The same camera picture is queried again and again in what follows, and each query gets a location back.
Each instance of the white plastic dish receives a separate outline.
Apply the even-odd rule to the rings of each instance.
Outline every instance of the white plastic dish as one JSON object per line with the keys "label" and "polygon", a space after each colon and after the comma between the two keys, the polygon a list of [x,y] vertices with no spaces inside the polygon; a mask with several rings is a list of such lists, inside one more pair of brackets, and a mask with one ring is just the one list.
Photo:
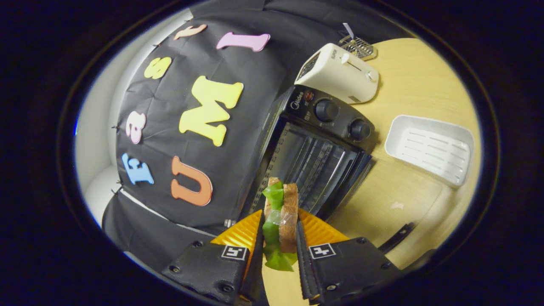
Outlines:
{"label": "white plastic dish", "polygon": [[459,125],[400,115],[391,123],[385,151],[461,186],[474,154],[474,137]]}

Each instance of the yellow letter m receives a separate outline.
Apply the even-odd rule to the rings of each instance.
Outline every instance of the yellow letter m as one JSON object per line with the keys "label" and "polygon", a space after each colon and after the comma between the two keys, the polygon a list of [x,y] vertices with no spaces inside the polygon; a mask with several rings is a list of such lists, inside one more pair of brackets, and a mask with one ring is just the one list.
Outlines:
{"label": "yellow letter m", "polygon": [[180,133],[191,130],[208,137],[215,146],[221,146],[227,128],[220,124],[212,126],[208,123],[224,121],[230,115],[217,102],[223,103],[226,108],[233,108],[238,103],[244,85],[242,83],[225,84],[213,82],[200,76],[196,79],[191,93],[200,102],[201,106],[185,111],[181,114]]}

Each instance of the foam letter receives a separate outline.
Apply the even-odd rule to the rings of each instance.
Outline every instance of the foam letter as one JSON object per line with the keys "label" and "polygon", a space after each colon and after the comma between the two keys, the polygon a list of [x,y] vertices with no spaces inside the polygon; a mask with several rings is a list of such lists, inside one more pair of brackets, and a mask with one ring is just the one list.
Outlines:
{"label": "foam letter", "polygon": [[230,115],[222,109],[216,101],[223,103],[227,108],[233,108],[238,103],[244,85],[242,83],[225,84],[213,82],[200,76],[193,84],[191,93],[202,106],[183,112],[180,118],[180,133],[191,130],[208,137],[215,146],[221,146],[227,128],[220,124],[217,127],[209,125],[211,122],[224,121]]}
{"label": "foam letter", "polygon": [[162,59],[158,57],[149,63],[149,66],[147,66],[147,68],[144,71],[144,76],[146,78],[153,78],[153,79],[162,78],[164,74],[166,73],[166,70],[168,69],[168,67],[170,67],[171,63],[172,63],[172,59],[169,57],[165,57]]}
{"label": "foam letter", "polygon": [[141,129],[145,126],[145,114],[132,112],[127,118],[127,136],[130,136],[132,143],[140,142]]}
{"label": "foam letter", "polygon": [[270,34],[261,35],[235,35],[232,32],[225,34],[215,48],[221,49],[227,46],[251,48],[253,52],[264,49],[270,39]]}
{"label": "foam letter", "polygon": [[182,163],[179,157],[174,156],[172,158],[172,173],[174,175],[183,174],[200,184],[200,191],[194,192],[182,187],[176,180],[172,180],[170,190],[175,199],[183,199],[196,206],[205,206],[212,200],[212,182],[204,172]]}
{"label": "foam letter", "polygon": [[174,40],[177,40],[180,37],[187,37],[199,34],[200,32],[204,31],[206,27],[207,25],[200,25],[198,28],[193,28],[193,26],[189,26],[186,29],[177,32],[176,36],[174,36]]}
{"label": "foam letter", "polygon": [[123,154],[121,156],[123,164],[125,165],[125,170],[127,171],[128,178],[131,180],[133,185],[136,185],[136,182],[148,182],[153,185],[153,177],[149,172],[149,167],[146,163],[141,163],[141,168],[138,168],[140,161],[136,158],[128,160],[128,154]]}

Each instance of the oven control knob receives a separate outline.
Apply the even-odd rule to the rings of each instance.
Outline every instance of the oven control knob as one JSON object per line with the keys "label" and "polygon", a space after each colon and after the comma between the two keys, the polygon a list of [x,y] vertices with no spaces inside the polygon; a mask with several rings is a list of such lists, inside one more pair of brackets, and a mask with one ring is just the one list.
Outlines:
{"label": "oven control knob", "polygon": [[316,117],[323,122],[332,122],[338,115],[338,106],[331,100],[323,99],[316,103]]}
{"label": "oven control knob", "polygon": [[360,142],[370,136],[370,126],[363,119],[355,119],[349,126],[349,134]]}

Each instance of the oven indicator light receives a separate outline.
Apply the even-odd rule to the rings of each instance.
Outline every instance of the oven indicator light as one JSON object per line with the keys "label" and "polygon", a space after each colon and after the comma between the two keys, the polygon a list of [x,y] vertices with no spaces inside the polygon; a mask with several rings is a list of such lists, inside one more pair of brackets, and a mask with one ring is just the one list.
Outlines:
{"label": "oven indicator light", "polygon": [[304,100],[305,100],[306,102],[311,102],[311,101],[313,100],[313,96],[314,96],[313,91],[308,90],[308,91],[306,92],[306,95],[304,96]]}

